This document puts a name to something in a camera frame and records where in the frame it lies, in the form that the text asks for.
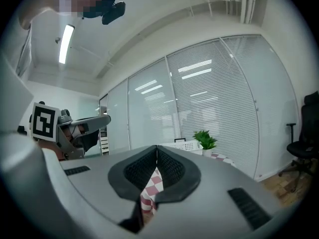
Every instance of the checkered cloth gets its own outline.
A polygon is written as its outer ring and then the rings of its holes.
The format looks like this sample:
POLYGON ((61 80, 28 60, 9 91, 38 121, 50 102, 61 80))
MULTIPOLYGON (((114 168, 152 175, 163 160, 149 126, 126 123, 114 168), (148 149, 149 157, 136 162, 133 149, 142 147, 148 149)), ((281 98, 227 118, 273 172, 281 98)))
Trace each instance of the checkered cloth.
MULTIPOLYGON (((212 154, 211 158, 223 161, 225 163, 229 163, 230 165, 236 167, 234 162, 231 159, 225 157, 224 155, 212 154)), ((155 195, 161 191, 163 191, 163 183, 160 172, 156 168, 151 176, 150 181, 141 193, 141 206, 143 213, 155 213, 155 195)))

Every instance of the white wall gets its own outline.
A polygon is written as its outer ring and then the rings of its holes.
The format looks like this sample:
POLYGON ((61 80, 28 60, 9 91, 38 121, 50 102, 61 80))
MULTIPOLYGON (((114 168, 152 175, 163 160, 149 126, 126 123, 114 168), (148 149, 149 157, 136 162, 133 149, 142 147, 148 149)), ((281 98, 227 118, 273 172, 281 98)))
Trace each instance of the white wall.
POLYGON ((267 0, 262 29, 289 74, 300 111, 304 96, 319 90, 315 39, 290 0, 267 0))
POLYGON ((89 95, 99 94, 100 80, 94 80, 91 75, 69 68, 61 69, 56 66, 38 64, 32 69, 28 79, 89 95))
MULTIPOLYGON (((19 125, 24 126, 28 135, 30 135, 29 118, 32 114, 34 102, 38 103, 44 101, 48 106, 56 107, 61 110, 68 109, 74 120, 98 115, 98 112, 95 111, 99 106, 97 96, 91 96, 33 81, 27 81, 25 84, 34 97, 26 109, 19 125)), ((96 146, 92 147, 86 155, 100 153, 99 146, 100 144, 98 143, 96 146)))
MULTIPOLYGON (((161 28, 134 46, 105 74, 99 97, 165 55, 195 43, 237 34, 261 34, 269 42, 292 81, 300 111, 304 96, 319 88, 319 59, 314 39, 287 0, 267 0, 262 27, 240 24, 232 16, 214 15, 212 19, 201 14, 161 28)), ((264 173, 256 175, 261 179, 276 174, 290 162, 278 157, 277 153, 265 153, 268 155, 267 165, 259 164, 264 173)))

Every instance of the white blinds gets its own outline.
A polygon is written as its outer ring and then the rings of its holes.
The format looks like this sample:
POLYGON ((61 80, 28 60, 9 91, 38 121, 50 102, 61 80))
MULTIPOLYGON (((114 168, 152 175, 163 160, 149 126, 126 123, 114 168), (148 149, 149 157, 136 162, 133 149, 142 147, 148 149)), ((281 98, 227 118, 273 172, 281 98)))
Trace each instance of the white blinds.
POLYGON ((127 80, 116 86, 108 94, 108 140, 110 154, 116 154, 130 149, 127 124, 127 80))
POLYGON ((165 60, 129 78, 131 149, 174 142, 180 131, 165 60))
POLYGON ((267 176, 292 158, 286 151, 290 143, 286 124, 297 123, 295 132, 299 132, 293 87, 279 57, 262 36, 230 36, 223 40, 237 58, 257 101, 260 152, 255 178, 267 176))
POLYGON ((182 137, 210 130, 214 153, 231 158, 253 177, 258 158, 258 122, 248 84, 232 54, 219 40, 167 57, 177 98, 182 137))

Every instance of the office chair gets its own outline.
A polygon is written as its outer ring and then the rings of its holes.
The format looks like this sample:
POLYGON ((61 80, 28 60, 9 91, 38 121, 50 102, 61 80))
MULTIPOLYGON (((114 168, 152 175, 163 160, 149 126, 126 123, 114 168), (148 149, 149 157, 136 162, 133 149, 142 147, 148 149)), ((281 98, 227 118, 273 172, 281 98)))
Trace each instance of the office chair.
POLYGON ((299 162, 293 160, 290 168, 286 168, 278 175, 281 177, 283 173, 298 171, 299 175, 295 180, 295 186, 291 192, 295 192, 301 172, 305 172, 311 176, 314 175, 310 171, 312 165, 312 158, 319 158, 319 93, 305 96, 305 105, 301 108, 302 114, 302 129, 299 136, 299 141, 294 142, 294 125, 296 123, 289 123, 287 126, 291 128, 291 143, 287 146, 293 156, 299 159, 299 162))

